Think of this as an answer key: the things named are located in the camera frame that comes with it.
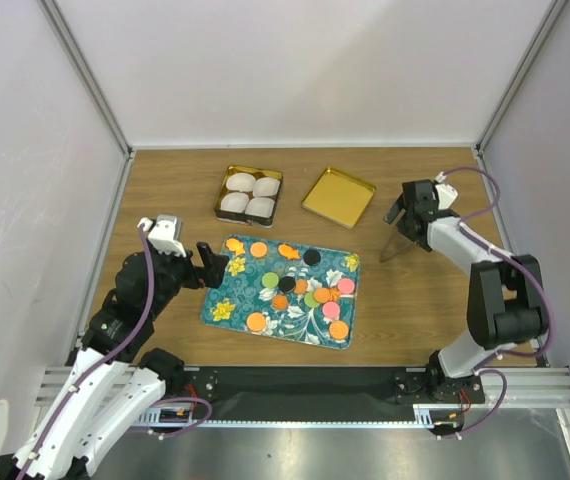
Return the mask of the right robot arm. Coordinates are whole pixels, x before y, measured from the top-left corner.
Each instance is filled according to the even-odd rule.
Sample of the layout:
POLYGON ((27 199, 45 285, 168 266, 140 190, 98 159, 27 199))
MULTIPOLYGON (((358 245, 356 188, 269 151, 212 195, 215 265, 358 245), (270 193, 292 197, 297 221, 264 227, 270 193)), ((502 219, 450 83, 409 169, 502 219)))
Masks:
POLYGON ((447 402, 487 363, 503 355, 526 357, 516 347, 552 338, 552 313, 538 260, 517 256, 474 232, 452 209, 457 191, 437 180, 402 184, 384 221, 427 252, 436 251, 469 279, 466 329, 434 352, 422 390, 447 402))

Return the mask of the metal tongs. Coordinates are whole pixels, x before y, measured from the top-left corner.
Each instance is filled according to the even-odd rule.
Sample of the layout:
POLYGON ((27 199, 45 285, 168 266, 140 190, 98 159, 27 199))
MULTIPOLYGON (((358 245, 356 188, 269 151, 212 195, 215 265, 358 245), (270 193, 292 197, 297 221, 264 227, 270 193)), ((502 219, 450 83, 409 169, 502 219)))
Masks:
POLYGON ((415 242, 412 239, 408 238, 399 228, 394 227, 379 254, 378 262, 386 263, 414 244, 415 242))

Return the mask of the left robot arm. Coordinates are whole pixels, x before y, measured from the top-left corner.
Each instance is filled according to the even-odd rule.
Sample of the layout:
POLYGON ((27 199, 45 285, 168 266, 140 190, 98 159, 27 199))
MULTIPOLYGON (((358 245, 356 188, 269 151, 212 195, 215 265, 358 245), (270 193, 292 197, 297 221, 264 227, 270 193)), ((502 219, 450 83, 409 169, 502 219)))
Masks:
POLYGON ((124 259, 50 410, 22 447, 0 456, 0 479, 89 479, 142 413, 183 393, 181 359, 160 348, 135 358, 181 290, 221 286, 228 257, 205 242, 197 252, 199 266, 145 240, 124 259))

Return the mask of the black sandwich cookie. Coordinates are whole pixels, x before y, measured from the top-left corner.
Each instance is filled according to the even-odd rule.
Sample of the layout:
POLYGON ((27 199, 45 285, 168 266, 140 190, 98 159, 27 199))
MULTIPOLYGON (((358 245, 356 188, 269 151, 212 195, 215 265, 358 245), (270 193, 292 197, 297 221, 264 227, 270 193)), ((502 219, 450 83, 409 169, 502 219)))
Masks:
POLYGON ((289 294, 296 288, 296 279, 292 276, 283 276, 278 282, 278 288, 281 293, 289 294))
POLYGON ((316 249, 308 249, 304 252, 303 261, 306 265, 315 266, 321 261, 321 254, 316 249))

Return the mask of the green round cookie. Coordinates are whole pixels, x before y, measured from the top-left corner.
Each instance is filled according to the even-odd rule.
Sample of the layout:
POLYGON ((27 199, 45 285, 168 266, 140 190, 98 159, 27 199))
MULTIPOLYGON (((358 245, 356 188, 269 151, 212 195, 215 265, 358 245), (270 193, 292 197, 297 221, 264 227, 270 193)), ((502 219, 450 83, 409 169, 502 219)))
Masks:
POLYGON ((274 272, 265 273, 261 278, 261 283, 264 288, 275 289, 278 287, 280 277, 274 272))

